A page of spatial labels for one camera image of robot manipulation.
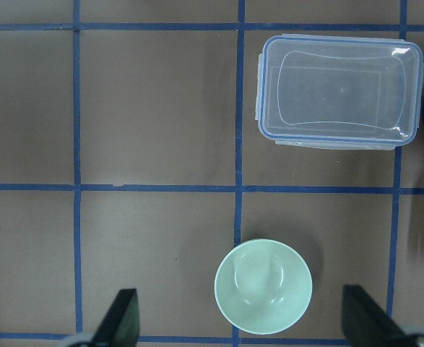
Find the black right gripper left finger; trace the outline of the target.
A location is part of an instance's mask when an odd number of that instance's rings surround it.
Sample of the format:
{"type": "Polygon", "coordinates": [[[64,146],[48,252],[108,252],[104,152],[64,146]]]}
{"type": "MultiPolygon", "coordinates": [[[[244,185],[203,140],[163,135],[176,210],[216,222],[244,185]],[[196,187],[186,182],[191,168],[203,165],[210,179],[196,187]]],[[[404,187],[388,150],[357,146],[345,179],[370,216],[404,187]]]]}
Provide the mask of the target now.
{"type": "Polygon", "coordinates": [[[135,288],[121,289],[93,335],[90,346],[136,346],[139,301],[135,288]]]}

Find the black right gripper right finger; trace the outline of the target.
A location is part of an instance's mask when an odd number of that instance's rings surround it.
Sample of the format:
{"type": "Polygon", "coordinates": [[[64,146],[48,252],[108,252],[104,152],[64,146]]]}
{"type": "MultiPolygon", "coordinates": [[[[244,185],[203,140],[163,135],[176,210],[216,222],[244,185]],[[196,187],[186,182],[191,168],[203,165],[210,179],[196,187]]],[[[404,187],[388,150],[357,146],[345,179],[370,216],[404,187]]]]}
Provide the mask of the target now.
{"type": "Polygon", "coordinates": [[[342,289],[342,332],[350,346],[408,346],[407,335],[359,285],[342,289]]]}

